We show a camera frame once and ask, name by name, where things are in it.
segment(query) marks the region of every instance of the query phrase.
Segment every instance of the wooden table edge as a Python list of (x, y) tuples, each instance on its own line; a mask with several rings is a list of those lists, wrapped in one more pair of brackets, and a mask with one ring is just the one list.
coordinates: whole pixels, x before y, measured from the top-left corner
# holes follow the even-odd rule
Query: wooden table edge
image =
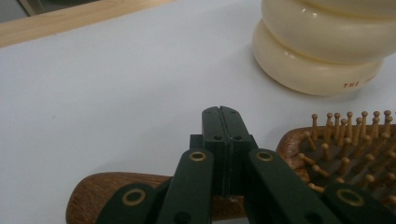
[(100, 0), (78, 7), (0, 23), (0, 48), (56, 35), (174, 0)]

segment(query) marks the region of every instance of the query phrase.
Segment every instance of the brass ring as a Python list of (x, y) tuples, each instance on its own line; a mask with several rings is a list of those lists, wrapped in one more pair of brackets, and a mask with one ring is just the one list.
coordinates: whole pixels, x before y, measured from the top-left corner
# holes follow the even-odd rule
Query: brass ring
[[(131, 194), (135, 194), (135, 193), (139, 194), (139, 197), (135, 200), (130, 200), (128, 197)], [(122, 203), (125, 204), (126, 206), (138, 205), (143, 201), (145, 201), (145, 199), (146, 199), (146, 192), (143, 191), (142, 189), (130, 189), (122, 195)]]
[(273, 155), (271, 155), (268, 152), (258, 152), (256, 154), (256, 158), (259, 159), (260, 161), (271, 161), (274, 159)]
[(360, 207), (364, 205), (364, 199), (358, 193), (351, 189), (339, 189), (336, 191), (336, 193), (337, 197), (344, 203), (347, 203), (354, 207)]
[(204, 161), (206, 159), (206, 154), (204, 152), (196, 151), (190, 153), (189, 158), (192, 161)]

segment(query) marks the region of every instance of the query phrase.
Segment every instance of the white surface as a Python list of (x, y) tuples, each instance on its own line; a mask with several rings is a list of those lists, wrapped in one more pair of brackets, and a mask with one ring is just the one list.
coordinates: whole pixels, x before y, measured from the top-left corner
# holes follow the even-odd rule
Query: white surface
[(180, 0), (0, 49), (0, 222), (65, 223), (87, 175), (172, 175), (213, 105), (271, 149), (312, 113), (395, 110), (394, 55), (347, 95), (274, 82), (250, 48), (260, 17), (260, 0)]

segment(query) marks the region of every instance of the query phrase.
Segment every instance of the wooden hairbrush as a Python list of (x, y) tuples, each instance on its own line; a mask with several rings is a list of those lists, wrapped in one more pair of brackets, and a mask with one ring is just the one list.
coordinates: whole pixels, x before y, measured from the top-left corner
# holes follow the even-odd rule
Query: wooden hairbrush
[(396, 125), (390, 111), (353, 120), (328, 113), (324, 126), (312, 115), (312, 127), (292, 130), (276, 152), (308, 187), (322, 192), (332, 182), (347, 183), (369, 192), (396, 214)]

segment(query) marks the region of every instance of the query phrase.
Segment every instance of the stacked rolls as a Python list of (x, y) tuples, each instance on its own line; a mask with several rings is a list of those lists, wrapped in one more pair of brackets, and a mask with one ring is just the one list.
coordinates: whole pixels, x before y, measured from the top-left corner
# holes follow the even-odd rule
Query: stacked rolls
[(396, 1), (262, 0), (252, 47), (262, 69), (291, 89), (354, 91), (396, 51)]

